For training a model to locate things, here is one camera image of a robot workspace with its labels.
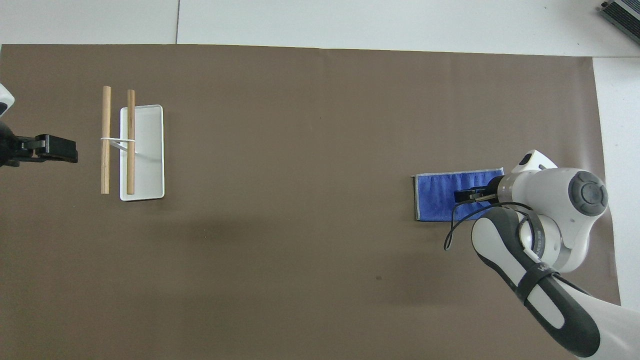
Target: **wooden dowel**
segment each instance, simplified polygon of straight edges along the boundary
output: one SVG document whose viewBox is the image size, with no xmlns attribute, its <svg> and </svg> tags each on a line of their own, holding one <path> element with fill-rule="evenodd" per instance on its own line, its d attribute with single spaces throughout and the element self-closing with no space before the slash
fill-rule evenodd
<svg viewBox="0 0 640 360">
<path fill-rule="evenodd" d="M 102 137 L 111 137 L 111 87 L 102 87 Z M 109 193 L 109 140 L 102 140 L 102 166 L 100 174 L 102 181 L 100 182 L 100 193 Z"/>
<path fill-rule="evenodd" d="M 127 138 L 136 139 L 136 92 L 127 90 Z M 135 193 L 136 143 L 127 143 L 127 194 Z"/>
</svg>

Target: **velcro strap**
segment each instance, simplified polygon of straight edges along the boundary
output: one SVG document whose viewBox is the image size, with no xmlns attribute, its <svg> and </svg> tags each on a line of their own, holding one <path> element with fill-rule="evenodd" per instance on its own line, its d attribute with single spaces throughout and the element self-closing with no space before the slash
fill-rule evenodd
<svg viewBox="0 0 640 360">
<path fill-rule="evenodd" d="M 527 272 L 520 280 L 518 288 L 515 291 L 518 299 L 524 303 L 527 300 L 527 297 L 529 297 L 531 290 L 533 290 L 540 280 L 551 274 L 558 274 L 558 271 L 546 263 L 537 263 L 527 269 Z"/>
</svg>

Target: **white floor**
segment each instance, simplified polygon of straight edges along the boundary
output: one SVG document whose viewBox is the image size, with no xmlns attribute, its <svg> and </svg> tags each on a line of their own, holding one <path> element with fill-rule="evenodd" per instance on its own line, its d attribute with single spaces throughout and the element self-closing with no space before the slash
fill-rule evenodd
<svg viewBox="0 0 640 360">
<path fill-rule="evenodd" d="M 620 297 L 640 310 L 640 45 L 602 0 L 21 0 L 0 3 L 0 44 L 234 44 L 594 59 Z"/>
</svg>

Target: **black vent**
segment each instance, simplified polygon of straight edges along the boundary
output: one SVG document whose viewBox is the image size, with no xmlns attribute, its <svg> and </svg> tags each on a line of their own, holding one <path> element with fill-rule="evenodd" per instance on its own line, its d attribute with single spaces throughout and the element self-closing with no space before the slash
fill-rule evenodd
<svg viewBox="0 0 640 360">
<path fill-rule="evenodd" d="M 640 3 L 637 0 L 623 0 L 625 4 L 633 7 L 635 10 L 640 9 Z M 629 13 L 618 3 L 611 2 L 605 6 L 600 12 L 608 21 L 621 29 L 629 37 L 640 44 L 640 20 Z"/>
</svg>

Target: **blue towel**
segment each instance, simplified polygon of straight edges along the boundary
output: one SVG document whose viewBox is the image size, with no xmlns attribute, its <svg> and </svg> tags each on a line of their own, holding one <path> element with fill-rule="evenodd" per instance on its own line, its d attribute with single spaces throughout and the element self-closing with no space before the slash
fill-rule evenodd
<svg viewBox="0 0 640 360">
<path fill-rule="evenodd" d="M 451 221 L 451 209 L 456 204 L 453 192 L 475 186 L 485 186 L 496 176 L 504 175 L 503 168 L 476 171 L 441 172 L 417 174 L 413 177 L 415 186 L 415 219 L 418 221 Z M 456 220 L 488 205 L 475 202 L 461 205 L 456 209 Z M 469 218 L 477 219 L 478 213 Z"/>
</svg>

